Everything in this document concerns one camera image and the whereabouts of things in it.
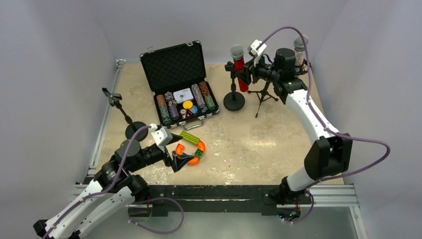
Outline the red microphone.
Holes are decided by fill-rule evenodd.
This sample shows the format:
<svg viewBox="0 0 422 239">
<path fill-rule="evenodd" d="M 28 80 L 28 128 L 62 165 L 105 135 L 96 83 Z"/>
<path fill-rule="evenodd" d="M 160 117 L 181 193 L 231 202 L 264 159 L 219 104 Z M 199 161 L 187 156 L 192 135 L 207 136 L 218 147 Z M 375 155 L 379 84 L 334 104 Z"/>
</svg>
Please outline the red microphone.
<svg viewBox="0 0 422 239">
<path fill-rule="evenodd" d="M 236 44 L 230 49 L 230 55 L 233 58 L 234 67 L 238 72 L 244 69 L 244 48 L 243 46 Z M 241 92 L 247 92 L 249 90 L 248 85 L 238 77 L 238 85 Z"/>
</svg>

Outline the black tripod shock-mount stand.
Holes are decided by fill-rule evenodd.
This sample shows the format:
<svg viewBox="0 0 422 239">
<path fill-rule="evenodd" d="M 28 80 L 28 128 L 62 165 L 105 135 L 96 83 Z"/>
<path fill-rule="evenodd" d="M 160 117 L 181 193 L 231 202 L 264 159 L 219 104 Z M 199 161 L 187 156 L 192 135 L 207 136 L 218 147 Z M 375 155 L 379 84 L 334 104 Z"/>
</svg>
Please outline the black tripod shock-mount stand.
<svg viewBox="0 0 422 239">
<path fill-rule="evenodd" d="M 264 57 L 262 57 L 258 64 L 268 64 L 265 62 Z M 274 68 L 280 73 L 281 77 L 276 82 L 267 82 L 265 81 L 265 85 L 263 89 L 259 91 L 252 91 L 248 90 L 248 94 L 256 94 L 260 108 L 262 103 L 273 99 L 274 101 L 281 100 L 283 103 L 287 100 L 287 95 L 293 93 L 296 90 L 307 90 L 307 86 L 304 82 L 299 78 L 301 75 L 305 75 L 308 73 L 308 61 L 305 59 L 302 66 L 296 67 L 292 70 L 287 69 L 289 64 L 286 64 L 282 69 L 277 70 L 276 67 Z"/>
</svg>

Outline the round-base mic stand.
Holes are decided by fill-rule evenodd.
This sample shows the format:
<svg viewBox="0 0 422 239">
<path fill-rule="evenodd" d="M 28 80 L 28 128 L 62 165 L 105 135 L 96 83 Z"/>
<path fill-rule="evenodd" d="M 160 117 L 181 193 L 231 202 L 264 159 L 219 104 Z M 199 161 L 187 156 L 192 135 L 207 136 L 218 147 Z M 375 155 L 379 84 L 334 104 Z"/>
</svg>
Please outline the round-base mic stand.
<svg viewBox="0 0 422 239">
<path fill-rule="evenodd" d="M 224 68 L 225 68 L 225 71 L 230 72 L 231 92 L 225 95 L 223 99 L 223 104 L 225 108 L 231 112 L 239 111 L 245 105 L 245 98 L 240 92 L 236 91 L 235 79 L 236 79 L 237 71 L 232 62 L 227 62 Z"/>
<path fill-rule="evenodd" d="M 123 114 L 124 119 L 128 124 L 125 129 L 125 136 L 127 139 L 131 139 L 137 130 L 146 126 L 146 124 L 141 121 L 133 121 L 132 118 L 125 112 L 122 104 L 120 103 L 122 100 L 121 94 L 111 93 L 107 88 L 102 88 L 102 92 L 107 97 L 109 105 L 119 109 L 119 111 Z"/>
</svg>

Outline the glitter microphone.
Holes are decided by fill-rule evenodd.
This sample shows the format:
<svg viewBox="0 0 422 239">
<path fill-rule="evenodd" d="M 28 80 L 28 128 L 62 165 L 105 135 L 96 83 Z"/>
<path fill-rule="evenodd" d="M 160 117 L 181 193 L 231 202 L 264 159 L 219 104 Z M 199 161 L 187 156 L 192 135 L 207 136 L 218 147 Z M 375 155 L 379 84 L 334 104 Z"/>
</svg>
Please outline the glitter microphone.
<svg viewBox="0 0 422 239">
<path fill-rule="evenodd" d="M 295 53 L 295 66 L 300 67 L 304 62 L 304 55 L 305 55 L 305 44 L 308 44 L 309 39 L 306 35 L 303 35 L 304 40 L 298 35 L 294 39 L 294 53 Z"/>
</svg>

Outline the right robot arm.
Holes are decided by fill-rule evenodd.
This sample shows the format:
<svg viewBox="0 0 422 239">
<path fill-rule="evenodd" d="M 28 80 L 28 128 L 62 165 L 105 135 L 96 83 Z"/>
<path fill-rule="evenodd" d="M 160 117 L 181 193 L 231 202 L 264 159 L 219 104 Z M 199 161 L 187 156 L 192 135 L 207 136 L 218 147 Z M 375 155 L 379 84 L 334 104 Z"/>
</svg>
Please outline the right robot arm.
<svg viewBox="0 0 422 239">
<path fill-rule="evenodd" d="M 258 80 L 272 84 L 275 94 L 298 117 L 312 143 L 303 167 L 284 177 L 278 190 L 269 194 L 283 204 L 304 194 L 312 183 L 347 171 L 352 140 L 347 133 L 330 129 L 328 120 L 313 106 L 309 87 L 298 77 L 300 72 L 293 50 L 279 48 L 273 62 L 266 62 L 264 51 L 252 46 L 248 47 L 248 54 L 252 59 L 240 71 L 241 80 L 248 85 Z"/>
</svg>

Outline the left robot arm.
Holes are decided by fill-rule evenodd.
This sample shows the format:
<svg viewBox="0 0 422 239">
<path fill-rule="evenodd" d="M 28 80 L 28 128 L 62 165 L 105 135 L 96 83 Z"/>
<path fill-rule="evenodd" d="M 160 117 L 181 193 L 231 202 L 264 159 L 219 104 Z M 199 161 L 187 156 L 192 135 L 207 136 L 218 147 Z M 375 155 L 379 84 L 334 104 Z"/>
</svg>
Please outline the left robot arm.
<svg viewBox="0 0 422 239">
<path fill-rule="evenodd" d="M 105 163 L 87 187 L 61 212 L 38 220 L 33 228 L 42 239 L 82 239 L 107 217 L 132 203 L 155 201 L 150 186 L 134 172 L 159 161 L 178 172 L 194 155 L 169 152 L 182 136 L 151 124 L 138 129 Z"/>
</svg>

